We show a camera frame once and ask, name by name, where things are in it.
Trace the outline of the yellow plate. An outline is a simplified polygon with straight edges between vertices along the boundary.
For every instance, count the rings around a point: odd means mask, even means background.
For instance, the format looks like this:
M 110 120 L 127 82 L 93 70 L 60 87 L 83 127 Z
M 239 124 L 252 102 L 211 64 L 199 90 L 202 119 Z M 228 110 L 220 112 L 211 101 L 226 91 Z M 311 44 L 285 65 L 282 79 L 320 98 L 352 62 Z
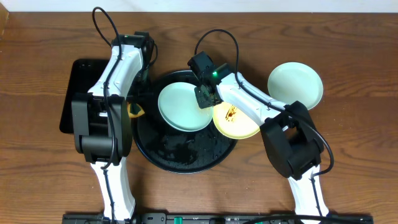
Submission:
M 231 139 L 250 138 L 260 131 L 251 118 L 227 102 L 213 107 L 213 122 L 221 134 Z

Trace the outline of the light blue plate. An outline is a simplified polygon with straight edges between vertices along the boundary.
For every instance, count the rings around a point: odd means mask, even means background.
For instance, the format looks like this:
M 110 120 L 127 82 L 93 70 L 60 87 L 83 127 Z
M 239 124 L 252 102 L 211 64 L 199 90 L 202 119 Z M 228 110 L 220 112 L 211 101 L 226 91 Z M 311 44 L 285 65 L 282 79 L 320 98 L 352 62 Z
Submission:
M 213 118 L 213 108 L 201 109 L 195 96 L 195 85 L 187 82 L 164 87 L 159 93 L 158 108 L 171 127 L 184 132 L 199 131 Z
M 308 110 L 316 107 L 323 96 L 323 82 L 319 74 L 299 62 L 283 63 L 273 69 L 267 89 L 272 98 L 287 104 L 299 101 Z

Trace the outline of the green and yellow sponge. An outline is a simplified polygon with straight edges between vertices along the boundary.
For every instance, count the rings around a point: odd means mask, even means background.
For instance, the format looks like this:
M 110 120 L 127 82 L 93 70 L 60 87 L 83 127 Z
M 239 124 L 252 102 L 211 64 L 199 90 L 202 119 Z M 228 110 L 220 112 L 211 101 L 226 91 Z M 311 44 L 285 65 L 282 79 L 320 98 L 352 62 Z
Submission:
M 137 103 L 127 103 L 127 113 L 131 119 L 138 118 L 145 114 L 142 107 Z

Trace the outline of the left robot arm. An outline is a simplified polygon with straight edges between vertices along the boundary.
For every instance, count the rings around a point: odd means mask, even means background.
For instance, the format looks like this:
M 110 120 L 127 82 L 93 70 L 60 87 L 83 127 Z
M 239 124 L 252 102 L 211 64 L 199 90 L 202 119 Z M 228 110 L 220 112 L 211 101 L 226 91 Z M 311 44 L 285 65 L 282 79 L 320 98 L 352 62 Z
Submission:
M 72 122 L 76 151 L 94 170 L 104 201 L 98 218 L 83 223 L 130 223 L 136 201 L 129 186 L 126 158 L 132 146 L 132 89 L 147 83 L 155 43 L 148 32 L 119 35 L 111 43 L 111 58 L 98 81 L 86 93 L 73 96 Z

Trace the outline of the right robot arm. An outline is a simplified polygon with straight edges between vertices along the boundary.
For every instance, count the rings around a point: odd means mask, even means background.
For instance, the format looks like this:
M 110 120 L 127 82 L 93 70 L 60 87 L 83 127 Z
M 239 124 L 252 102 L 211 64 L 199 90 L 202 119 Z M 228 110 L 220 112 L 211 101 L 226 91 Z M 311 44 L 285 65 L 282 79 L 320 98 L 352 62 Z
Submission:
M 271 98 L 228 64 L 215 65 L 204 52 L 195 54 L 187 64 L 199 81 L 195 95 L 200 108 L 226 102 L 259 126 L 270 163 L 289 181 L 296 214 L 327 216 L 319 176 L 323 174 L 321 154 L 329 147 L 305 105 Z

